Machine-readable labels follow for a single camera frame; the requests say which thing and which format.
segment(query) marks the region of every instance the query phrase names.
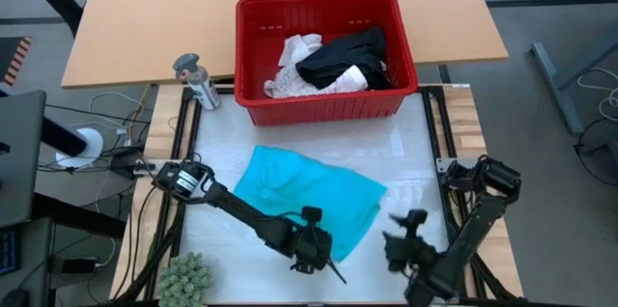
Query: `red plastic basket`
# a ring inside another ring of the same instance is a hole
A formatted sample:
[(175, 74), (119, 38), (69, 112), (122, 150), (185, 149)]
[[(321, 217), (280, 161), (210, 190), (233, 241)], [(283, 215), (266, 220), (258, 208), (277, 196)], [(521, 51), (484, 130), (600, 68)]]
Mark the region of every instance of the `red plastic basket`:
[[(383, 61), (393, 89), (295, 98), (264, 93), (286, 38), (317, 33), (326, 44), (373, 25), (386, 38)], [(397, 0), (240, 0), (236, 28), (234, 95), (257, 126), (387, 117), (418, 87)]]

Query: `wooden table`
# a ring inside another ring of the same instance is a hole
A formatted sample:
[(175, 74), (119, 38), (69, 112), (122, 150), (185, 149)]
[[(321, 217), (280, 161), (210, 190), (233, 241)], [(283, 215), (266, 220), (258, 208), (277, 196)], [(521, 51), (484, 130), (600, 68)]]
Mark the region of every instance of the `wooden table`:
[[(508, 57), (485, 0), (398, 0), (417, 64)], [(88, 0), (65, 88), (173, 82), (195, 52), (217, 76), (234, 74), (238, 0)]]
[[(477, 158), (479, 155), (485, 154), (485, 140), (483, 139), (483, 133), (476, 114), (476, 107), (474, 106), (474, 99), (472, 98), (471, 89), (468, 86), (462, 85), (444, 85), (443, 88), (458, 156)], [(154, 107), (151, 122), (151, 130), (149, 132), (148, 140), (146, 142), (146, 150), (144, 152), (146, 157), (169, 158), (174, 140), (174, 130), (168, 126), (168, 121), (178, 116), (182, 91), (183, 87), (180, 85), (166, 85), (159, 88), (158, 98), (156, 100), (156, 106)], [(440, 141), (440, 147), (444, 148), (446, 145), (444, 143), (444, 134), (441, 129), (439, 113), (437, 112), (437, 105), (434, 105), (434, 109), (438, 140)], [(187, 117), (185, 121), (186, 126), (184, 130), (184, 139), (181, 145), (181, 156), (186, 155), (188, 140), (186, 138), (189, 134), (188, 132), (190, 131), (190, 116), (193, 113), (192, 108), (189, 108), (187, 113), (190, 114), (187, 114), (189, 117)], [(146, 198), (146, 194), (150, 191), (150, 189), (151, 181), (149, 179), (144, 178), (138, 181), (133, 196), (132, 209), (135, 213), (141, 209), (144, 199)], [(139, 238), (140, 243), (152, 242), (155, 234), (161, 197), (162, 193), (157, 192), (151, 196), (151, 199), (145, 207)], [(173, 209), (170, 211), (170, 216), (173, 216), (174, 214)], [(135, 237), (137, 232), (136, 216), (133, 216), (131, 226), (133, 226), (132, 241), (135, 243), (137, 240)], [(118, 287), (120, 286), (126, 272), (126, 266), (128, 263), (128, 236), (129, 231), (126, 230), (110, 297), (113, 297), (116, 290), (118, 290)], [(143, 267), (148, 252), (148, 244), (140, 245), (136, 262), (137, 272), (139, 272)], [(478, 252), (505, 288), (517, 296), (522, 296), (520, 279), (515, 266), (515, 261), (513, 259), (509, 235), (503, 219), (496, 221)]]

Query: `turquoise cloth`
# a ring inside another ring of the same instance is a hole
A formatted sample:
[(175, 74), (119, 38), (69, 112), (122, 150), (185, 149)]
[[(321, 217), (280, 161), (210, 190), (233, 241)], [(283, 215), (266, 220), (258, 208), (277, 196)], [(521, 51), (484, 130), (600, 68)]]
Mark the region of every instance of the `turquoise cloth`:
[[(379, 211), (386, 187), (353, 170), (325, 165), (282, 149), (257, 146), (234, 193), (267, 215), (323, 211), (318, 226), (331, 233), (331, 258), (344, 260), (365, 236)], [(304, 225), (299, 216), (290, 218)]]

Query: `white cloth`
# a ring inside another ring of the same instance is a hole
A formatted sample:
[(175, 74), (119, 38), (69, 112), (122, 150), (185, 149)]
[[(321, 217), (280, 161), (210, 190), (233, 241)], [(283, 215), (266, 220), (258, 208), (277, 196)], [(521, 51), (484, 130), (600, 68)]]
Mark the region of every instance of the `white cloth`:
[(350, 67), (335, 82), (321, 90), (300, 77), (296, 71), (296, 63), (322, 47), (321, 41), (322, 36), (315, 34), (303, 37), (296, 35), (285, 40), (283, 53), (279, 59), (279, 66), (283, 68), (277, 72), (274, 80), (267, 80), (264, 83), (264, 92), (268, 97), (288, 98), (367, 90), (367, 79), (357, 66)]

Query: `green succulent plant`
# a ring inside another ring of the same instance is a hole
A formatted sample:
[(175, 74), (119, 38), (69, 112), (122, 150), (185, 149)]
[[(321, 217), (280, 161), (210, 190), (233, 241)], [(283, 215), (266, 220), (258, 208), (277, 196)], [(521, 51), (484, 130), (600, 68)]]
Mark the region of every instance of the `green succulent plant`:
[(200, 307), (206, 289), (212, 286), (209, 268), (202, 263), (202, 254), (188, 253), (173, 258), (161, 271), (158, 288), (160, 307)]

